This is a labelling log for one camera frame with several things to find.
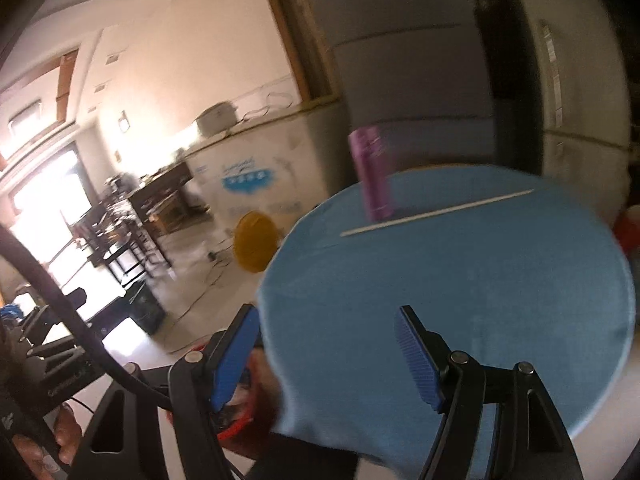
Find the white chest freezer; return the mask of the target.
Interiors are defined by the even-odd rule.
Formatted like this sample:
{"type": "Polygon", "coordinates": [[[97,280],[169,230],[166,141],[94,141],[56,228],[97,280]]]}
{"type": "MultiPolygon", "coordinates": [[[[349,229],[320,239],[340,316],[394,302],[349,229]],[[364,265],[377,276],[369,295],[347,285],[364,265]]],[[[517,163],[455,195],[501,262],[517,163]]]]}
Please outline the white chest freezer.
{"type": "Polygon", "coordinates": [[[186,164],[216,226],[232,233],[250,211],[282,232],[354,182],[339,100],[318,100],[251,119],[186,151],[186,164]]]}

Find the silver two-door refrigerator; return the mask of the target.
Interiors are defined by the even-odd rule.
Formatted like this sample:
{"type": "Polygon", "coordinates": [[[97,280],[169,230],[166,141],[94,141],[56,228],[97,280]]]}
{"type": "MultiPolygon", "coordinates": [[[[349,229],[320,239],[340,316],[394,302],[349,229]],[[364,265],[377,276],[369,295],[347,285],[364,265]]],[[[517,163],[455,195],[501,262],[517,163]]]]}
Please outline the silver two-door refrigerator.
{"type": "Polygon", "coordinates": [[[629,193],[624,59],[602,0],[520,0],[538,63],[544,176],[606,223],[629,193]]]}

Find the blue round tablecloth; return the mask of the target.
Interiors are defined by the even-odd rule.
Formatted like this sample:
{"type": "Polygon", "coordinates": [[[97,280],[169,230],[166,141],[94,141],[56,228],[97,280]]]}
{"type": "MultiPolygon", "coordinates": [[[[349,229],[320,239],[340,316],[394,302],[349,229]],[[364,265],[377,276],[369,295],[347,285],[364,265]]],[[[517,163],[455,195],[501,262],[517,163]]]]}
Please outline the blue round tablecloth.
{"type": "Polygon", "coordinates": [[[536,191],[341,237],[368,225],[352,186],[301,218],[258,290],[282,391],[278,432],[416,478],[440,419],[395,337],[395,314],[410,306],[482,364],[531,362],[578,434],[620,376],[634,332],[634,284],[610,228],[559,185],[506,168],[411,170],[388,182],[399,218],[536,191]]]}

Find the long white stick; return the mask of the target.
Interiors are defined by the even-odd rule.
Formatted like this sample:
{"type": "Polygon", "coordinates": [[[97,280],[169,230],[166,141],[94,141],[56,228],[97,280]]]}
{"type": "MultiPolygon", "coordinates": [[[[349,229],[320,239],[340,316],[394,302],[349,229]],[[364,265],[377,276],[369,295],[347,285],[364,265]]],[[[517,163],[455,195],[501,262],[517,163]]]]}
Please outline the long white stick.
{"type": "Polygon", "coordinates": [[[361,228],[352,229],[341,232],[341,237],[350,237],[354,235],[369,233],[376,230],[388,229],[393,226],[401,226],[402,224],[436,218],[440,216],[446,216],[446,214],[454,214],[455,212],[465,211],[478,207],[484,207],[496,203],[506,202],[507,200],[515,200],[516,198],[524,197],[533,194],[536,190],[531,188],[530,190],[524,190],[520,192],[504,194],[491,198],[484,198],[484,200],[474,200],[474,202],[464,203],[460,205],[449,206],[442,209],[436,209],[432,211],[422,212],[422,214],[414,214],[413,216],[404,217],[395,220],[387,220],[377,224],[371,224],[370,226],[362,226],[361,228]]]}

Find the grey three-door refrigerator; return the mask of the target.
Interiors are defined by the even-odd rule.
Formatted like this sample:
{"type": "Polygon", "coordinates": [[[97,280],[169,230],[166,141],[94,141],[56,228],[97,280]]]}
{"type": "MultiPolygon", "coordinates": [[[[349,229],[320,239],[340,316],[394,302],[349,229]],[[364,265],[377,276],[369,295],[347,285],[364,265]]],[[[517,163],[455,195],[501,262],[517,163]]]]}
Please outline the grey three-door refrigerator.
{"type": "Polygon", "coordinates": [[[473,0],[311,0],[352,128],[397,169],[489,164],[494,101],[473,0]]]}

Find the white rice cooker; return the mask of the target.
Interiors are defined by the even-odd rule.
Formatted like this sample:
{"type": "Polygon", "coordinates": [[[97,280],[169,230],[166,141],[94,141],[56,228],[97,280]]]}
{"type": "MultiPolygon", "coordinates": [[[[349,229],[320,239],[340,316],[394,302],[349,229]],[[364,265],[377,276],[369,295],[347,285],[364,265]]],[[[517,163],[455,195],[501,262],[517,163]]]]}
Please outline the white rice cooker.
{"type": "Polygon", "coordinates": [[[206,108],[195,119],[198,132],[204,138],[210,138],[217,133],[227,131],[238,122],[236,107],[229,101],[219,102],[206,108]]]}

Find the red plastic trash basket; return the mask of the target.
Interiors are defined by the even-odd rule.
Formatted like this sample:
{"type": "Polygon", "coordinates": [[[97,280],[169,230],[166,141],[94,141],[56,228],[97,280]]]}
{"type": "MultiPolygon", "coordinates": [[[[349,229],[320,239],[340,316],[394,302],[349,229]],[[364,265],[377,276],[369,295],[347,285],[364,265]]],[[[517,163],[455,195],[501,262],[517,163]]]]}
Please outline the red plastic trash basket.
{"type": "Polygon", "coordinates": [[[224,406],[218,442],[246,456],[258,455],[272,440],[272,428],[280,408],[281,387],[261,342],[254,345],[245,377],[224,406]]]}

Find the red plastic bag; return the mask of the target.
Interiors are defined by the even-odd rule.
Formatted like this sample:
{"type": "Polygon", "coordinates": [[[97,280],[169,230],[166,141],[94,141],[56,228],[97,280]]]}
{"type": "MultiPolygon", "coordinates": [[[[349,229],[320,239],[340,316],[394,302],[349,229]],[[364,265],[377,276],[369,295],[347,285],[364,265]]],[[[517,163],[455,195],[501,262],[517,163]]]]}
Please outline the red plastic bag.
{"type": "Polygon", "coordinates": [[[626,256],[640,247],[639,205],[631,206],[620,214],[614,224],[613,233],[626,256]]]}

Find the dark wooden table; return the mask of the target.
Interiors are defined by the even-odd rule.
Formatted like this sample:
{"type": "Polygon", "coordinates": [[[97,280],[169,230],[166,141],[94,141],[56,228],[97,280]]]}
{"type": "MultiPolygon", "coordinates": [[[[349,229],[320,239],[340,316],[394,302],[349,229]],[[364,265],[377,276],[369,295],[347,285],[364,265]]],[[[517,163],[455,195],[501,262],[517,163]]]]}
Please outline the dark wooden table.
{"type": "Polygon", "coordinates": [[[193,182],[185,162],[176,162],[142,182],[132,174],[106,181],[107,194],[72,224],[70,232],[88,248],[88,261],[103,266],[123,288],[152,278],[158,266],[171,268],[160,239],[207,214],[188,190],[193,182]]]}

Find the purple thermos bottle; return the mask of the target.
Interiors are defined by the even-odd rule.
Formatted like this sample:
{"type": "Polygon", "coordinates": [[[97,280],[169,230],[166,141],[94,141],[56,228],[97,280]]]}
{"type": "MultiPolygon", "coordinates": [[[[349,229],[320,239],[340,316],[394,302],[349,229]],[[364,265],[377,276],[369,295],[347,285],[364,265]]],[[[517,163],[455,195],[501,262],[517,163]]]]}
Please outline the purple thermos bottle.
{"type": "Polygon", "coordinates": [[[389,219],[393,215],[387,181],[390,165],[378,127],[355,129],[348,136],[348,143],[370,220],[381,222],[389,219]]]}

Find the yellow round stool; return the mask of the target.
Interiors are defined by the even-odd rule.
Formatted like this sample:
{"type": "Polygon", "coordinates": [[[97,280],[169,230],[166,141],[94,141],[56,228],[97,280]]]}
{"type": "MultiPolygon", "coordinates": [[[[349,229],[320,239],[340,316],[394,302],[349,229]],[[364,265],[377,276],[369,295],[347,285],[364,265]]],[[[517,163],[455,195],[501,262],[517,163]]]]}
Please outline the yellow round stool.
{"type": "Polygon", "coordinates": [[[280,232],[273,220],[252,210],[239,220],[232,250],[238,265],[247,272],[264,272],[279,249],[280,232]]]}

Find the black crate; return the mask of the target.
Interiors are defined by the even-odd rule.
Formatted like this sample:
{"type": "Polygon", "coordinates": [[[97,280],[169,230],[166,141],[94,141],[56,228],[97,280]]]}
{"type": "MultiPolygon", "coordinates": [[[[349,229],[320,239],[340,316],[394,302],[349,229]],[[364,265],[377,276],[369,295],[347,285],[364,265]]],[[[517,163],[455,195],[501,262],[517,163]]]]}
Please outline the black crate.
{"type": "Polygon", "coordinates": [[[106,337],[117,326],[131,320],[147,335],[153,336],[166,318],[166,311],[145,281],[134,282],[125,295],[116,297],[93,316],[91,327],[106,337]]]}

